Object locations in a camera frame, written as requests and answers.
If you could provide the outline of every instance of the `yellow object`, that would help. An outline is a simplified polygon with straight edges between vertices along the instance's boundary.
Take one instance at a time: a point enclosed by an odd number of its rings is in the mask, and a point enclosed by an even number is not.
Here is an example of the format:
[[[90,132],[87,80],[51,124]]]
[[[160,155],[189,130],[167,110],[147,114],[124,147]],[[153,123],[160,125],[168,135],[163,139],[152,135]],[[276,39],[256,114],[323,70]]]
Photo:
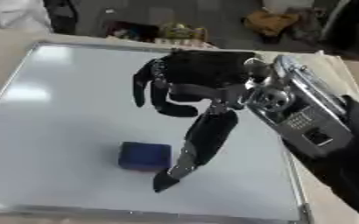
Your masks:
[[[163,39],[199,39],[207,42],[208,31],[204,27],[192,28],[185,24],[169,23],[160,26],[159,36]]]
[[[276,37],[298,20],[298,14],[271,14],[266,10],[257,10],[247,16],[244,23],[255,32],[268,37]]]

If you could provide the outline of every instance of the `whiteboard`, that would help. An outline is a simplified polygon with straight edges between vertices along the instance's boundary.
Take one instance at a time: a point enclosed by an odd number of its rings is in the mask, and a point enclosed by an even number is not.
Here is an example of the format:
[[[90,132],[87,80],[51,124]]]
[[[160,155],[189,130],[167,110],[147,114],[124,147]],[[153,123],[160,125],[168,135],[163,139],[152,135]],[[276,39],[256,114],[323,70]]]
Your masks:
[[[0,96],[0,204],[297,221],[283,146],[247,110],[209,164],[162,193],[153,173],[116,165],[123,141],[170,144],[175,160],[194,121],[132,100],[132,75],[164,55],[35,47]]]

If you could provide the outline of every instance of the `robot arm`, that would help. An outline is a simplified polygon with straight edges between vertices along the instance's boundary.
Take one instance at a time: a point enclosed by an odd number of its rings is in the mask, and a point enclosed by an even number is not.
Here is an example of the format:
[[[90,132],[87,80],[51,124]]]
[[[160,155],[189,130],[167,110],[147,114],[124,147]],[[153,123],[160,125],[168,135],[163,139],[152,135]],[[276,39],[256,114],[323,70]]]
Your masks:
[[[211,101],[188,130],[177,163],[155,177],[156,192],[206,165],[237,125],[236,110],[246,107],[282,136],[287,149],[310,172],[359,212],[359,103],[333,95],[295,59],[277,56],[269,65],[252,52],[174,51],[134,75],[139,107],[149,82],[151,103],[163,115],[198,115],[196,108],[167,98]]]

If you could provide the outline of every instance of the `blue block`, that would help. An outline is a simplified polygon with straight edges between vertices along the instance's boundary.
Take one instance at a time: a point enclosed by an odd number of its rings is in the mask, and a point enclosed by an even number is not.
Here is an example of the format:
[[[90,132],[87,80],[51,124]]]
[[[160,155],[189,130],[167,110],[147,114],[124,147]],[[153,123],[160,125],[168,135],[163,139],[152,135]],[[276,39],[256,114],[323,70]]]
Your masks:
[[[171,167],[172,147],[167,144],[123,142],[118,164],[124,169],[155,172]]]

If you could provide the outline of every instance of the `black robotic finger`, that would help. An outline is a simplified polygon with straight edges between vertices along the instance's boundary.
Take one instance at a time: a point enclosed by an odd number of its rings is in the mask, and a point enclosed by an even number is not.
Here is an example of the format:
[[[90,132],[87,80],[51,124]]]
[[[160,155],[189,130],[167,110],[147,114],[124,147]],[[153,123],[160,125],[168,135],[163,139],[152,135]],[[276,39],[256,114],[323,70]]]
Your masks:
[[[157,87],[154,81],[151,83],[151,103],[160,114],[177,117],[194,117],[198,115],[195,107],[168,102],[168,91],[167,87]]]
[[[151,66],[154,60],[150,60],[136,74],[133,75],[133,99],[138,107],[145,103],[144,91],[149,81],[152,81]]]
[[[196,149],[196,165],[207,164],[238,124],[238,116],[234,111],[220,115],[206,115],[201,119],[187,135],[187,141]]]
[[[177,163],[159,172],[153,180],[153,189],[160,193],[180,182],[185,176],[206,165],[226,142],[231,130],[237,125],[234,111],[225,114],[198,117],[187,132],[186,142]]]

